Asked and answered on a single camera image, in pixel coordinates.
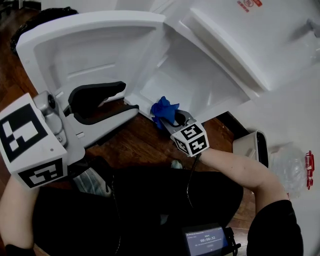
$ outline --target plastic bag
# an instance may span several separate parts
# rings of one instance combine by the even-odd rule
[[[270,170],[274,172],[285,192],[291,199],[300,196],[307,185],[307,170],[305,164],[305,154],[289,143],[279,149],[278,152],[270,156]]]

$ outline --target wooden floor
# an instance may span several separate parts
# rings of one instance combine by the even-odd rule
[[[2,14],[0,20],[0,111],[25,93],[34,97],[37,92],[30,82],[18,57],[10,51],[10,39],[15,31],[38,11],[32,9],[13,10],[10,15]],[[211,119],[205,123],[210,147],[232,152],[233,134],[219,120]],[[124,129],[102,146],[94,146],[87,151],[93,156],[102,156],[111,167],[118,169],[132,165],[170,165],[179,159],[186,169],[190,169],[194,158],[186,157],[176,149],[173,141],[159,131],[153,122],[138,115]],[[196,171],[208,171],[202,163]],[[10,174],[0,157],[0,196],[3,194]],[[65,182],[57,183],[56,187],[70,187]],[[230,222],[236,241],[242,244],[240,256],[246,255],[247,234],[255,216],[254,196],[245,190],[238,212]],[[36,254],[44,255],[36,249]],[[4,255],[4,246],[0,241],[0,255]]]

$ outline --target person's lap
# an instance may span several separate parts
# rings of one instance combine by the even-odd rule
[[[189,184],[192,207],[187,197],[190,174],[189,170],[160,167],[116,170],[115,201],[43,188],[34,211],[34,240],[51,256],[114,255],[119,240],[120,255],[136,250],[150,253],[159,243],[170,242],[173,224],[226,226],[240,205],[242,187],[219,172],[194,172]],[[164,225],[160,225],[160,214],[169,216]]]

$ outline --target black sleeve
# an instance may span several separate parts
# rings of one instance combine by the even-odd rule
[[[11,244],[5,247],[5,252],[7,256],[36,256],[34,249],[21,249]]]
[[[271,203],[258,212],[249,229],[246,253],[303,256],[301,230],[289,200]]]

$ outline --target display screen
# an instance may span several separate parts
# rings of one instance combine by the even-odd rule
[[[185,233],[191,256],[198,256],[228,246],[222,227]]]

